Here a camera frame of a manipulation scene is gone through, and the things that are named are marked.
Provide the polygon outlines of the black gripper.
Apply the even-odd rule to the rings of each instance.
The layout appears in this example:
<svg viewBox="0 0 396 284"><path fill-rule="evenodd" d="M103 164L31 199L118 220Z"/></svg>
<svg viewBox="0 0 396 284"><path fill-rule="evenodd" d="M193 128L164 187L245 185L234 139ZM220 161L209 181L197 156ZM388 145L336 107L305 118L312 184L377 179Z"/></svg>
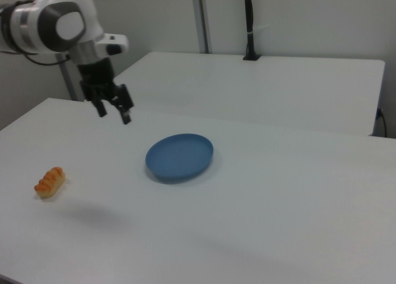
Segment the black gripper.
<svg viewBox="0 0 396 284"><path fill-rule="evenodd" d="M92 102L99 117L107 115L103 100L112 101L124 124L131 122L130 110L134 107L132 98L124 84L116 85L114 69L110 58L104 58L91 64L77 66L81 76L80 86L87 101Z"/></svg>

